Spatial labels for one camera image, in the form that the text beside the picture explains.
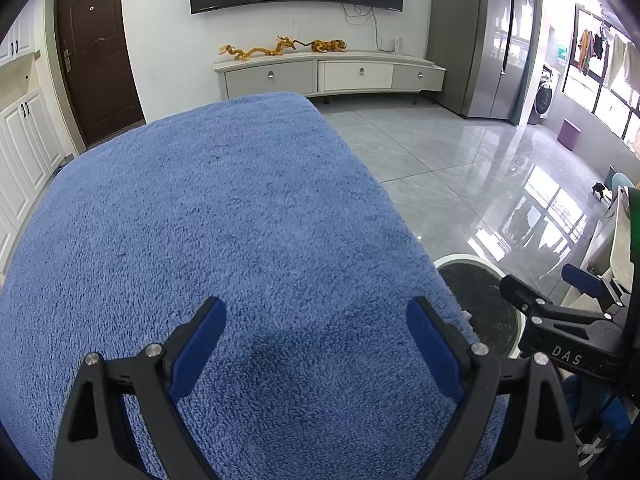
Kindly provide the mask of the right gloved hand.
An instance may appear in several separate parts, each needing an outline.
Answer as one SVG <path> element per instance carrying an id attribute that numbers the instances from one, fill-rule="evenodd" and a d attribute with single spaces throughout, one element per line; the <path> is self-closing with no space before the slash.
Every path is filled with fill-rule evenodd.
<path id="1" fill-rule="evenodd" d="M 620 446 L 631 430 L 623 400 L 611 389 L 578 375 L 562 380 L 578 458 L 588 463 L 609 446 Z"/>

